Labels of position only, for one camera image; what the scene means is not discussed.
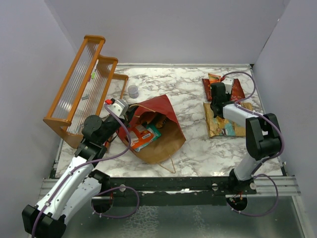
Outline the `red brown paper bag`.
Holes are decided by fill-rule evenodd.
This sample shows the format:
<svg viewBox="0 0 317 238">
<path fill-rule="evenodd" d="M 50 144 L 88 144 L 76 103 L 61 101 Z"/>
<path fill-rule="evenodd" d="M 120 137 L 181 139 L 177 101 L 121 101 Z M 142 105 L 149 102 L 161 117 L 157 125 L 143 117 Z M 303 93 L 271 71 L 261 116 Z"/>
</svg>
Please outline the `red brown paper bag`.
<svg viewBox="0 0 317 238">
<path fill-rule="evenodd" d="M 132 153 L 147 164 L 171 159 L 185 143 L 173 106 L 167 95 L 129 105 L 127 129 Z"/>
</svg>

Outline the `orange Fox's candy bag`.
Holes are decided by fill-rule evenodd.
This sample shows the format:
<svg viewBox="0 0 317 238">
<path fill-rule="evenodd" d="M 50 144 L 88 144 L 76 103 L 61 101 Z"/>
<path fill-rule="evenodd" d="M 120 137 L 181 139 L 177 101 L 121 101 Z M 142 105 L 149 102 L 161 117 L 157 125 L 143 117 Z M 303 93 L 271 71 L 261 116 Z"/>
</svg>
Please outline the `orange Fox's candy bag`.
<svg viewBox="0 0 317 238">
<path fill-rule="evenodd" d="M 215 75 L 215 74 L 209 73 L 208 78 L 209 78 L 209 85 L 211 85 L 213 83 L 222 82 L 225 79 L 225 76 L 220 76 L 220 75 Z"/>
<path fill-rule="evenodd" d="M 155 138 L 155 133 L 150 128 L 145 128 L 142 125 L 131 128 L 131 148 L 135 152 L 139 152 L 141 149 L 153 142 Z"/>
</svg>

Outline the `golden chip bag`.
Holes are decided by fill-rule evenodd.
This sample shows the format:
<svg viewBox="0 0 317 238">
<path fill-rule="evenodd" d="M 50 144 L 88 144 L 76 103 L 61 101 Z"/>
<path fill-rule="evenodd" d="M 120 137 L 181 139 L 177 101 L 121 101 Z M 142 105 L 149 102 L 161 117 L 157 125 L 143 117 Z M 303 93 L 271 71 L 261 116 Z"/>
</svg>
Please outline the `golden chip bag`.
<svg viewBox="0 0 317 238">
<path fill-rule="evenodd" d="M 233 121 L 222 119 L 220 117 L 214 118 L 209 103 L 203 103 L 203 107 L 205 110 L 206 126 L 209 138 L 215 136 L 246 136 L 246 130 L 243 126 L 239 126 Z"/>
</svg>

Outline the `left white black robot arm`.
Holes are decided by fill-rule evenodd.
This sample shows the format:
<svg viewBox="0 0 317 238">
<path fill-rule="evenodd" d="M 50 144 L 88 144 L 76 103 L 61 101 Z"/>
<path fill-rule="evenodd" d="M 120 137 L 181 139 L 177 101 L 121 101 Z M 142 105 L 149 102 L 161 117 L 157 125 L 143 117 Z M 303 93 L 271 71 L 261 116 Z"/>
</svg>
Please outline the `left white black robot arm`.
<svg viewBox="0 0 317 238">
<path fill-rule="evenodd" d="M 24 229 L 33 238 L 60 238 L 72 217 L 95 195 L 109 191 L 107 176 L 94 168 L 104 160 L 104 143 L 119 129 L 127 130 L 133 118 L 128 109 L 107 107 L 109 116 L 102 120 L 91 115 L 84 121 L 83 140 L 68 168 L 36 205 L 22 211 Z"/>
</svg>

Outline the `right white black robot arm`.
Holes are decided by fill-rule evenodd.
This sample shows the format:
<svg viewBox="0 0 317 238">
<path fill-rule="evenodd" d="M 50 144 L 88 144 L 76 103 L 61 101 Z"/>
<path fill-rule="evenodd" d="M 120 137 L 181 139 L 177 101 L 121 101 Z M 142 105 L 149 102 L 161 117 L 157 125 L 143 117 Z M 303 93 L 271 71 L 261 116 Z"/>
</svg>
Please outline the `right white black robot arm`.
<svg viewBox="0 0 317 238">
<path fill-rule="evenodd" d="M 247 154 L 240 164 L 231 170 L 227 188 L 238 194 L 250 183 L 253 174 L 267 160 L 278 157 L 284 142 L 275 114 L 250 111 L 230 101 L 227 85 L 222 82 L 211 84 L 211 105 L 214 117 L 235 122 L 245 128 Z"/>
</svg>

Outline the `red Doritos chip bag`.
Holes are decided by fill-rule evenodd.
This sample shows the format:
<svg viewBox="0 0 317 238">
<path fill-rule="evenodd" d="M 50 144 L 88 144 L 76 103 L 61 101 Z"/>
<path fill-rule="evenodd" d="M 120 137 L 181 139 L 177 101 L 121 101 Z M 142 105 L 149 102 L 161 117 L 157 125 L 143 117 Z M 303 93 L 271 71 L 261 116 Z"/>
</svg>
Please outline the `red Doritos chip bag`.
<svg viewBox="0 0 317 238">
<path fill-rule="evenodd" d="M 202 79 L 203 82 L 203 86 L 204 86 L 204 90 L 205 90 L 205 94 L 206 94 L 206 98 L 208 102 L 212 101 L 212 96 L 211 96 L 211 89 L 210 89 L 210 83 L 209 83 L 209 79 L 207 78 L 203 78 Z M 244 99 L 245 98 L 245 94 L 244 91 L 242 89 L 242 86 L 240 84 L 239 79 L 235 78 L 234 79 L 234 83 L 233 83 L 233 87 L 232 87 L 232 93 L 231 93 L 231 101 L 237 101 L 240 99 Z"/>
</svg>

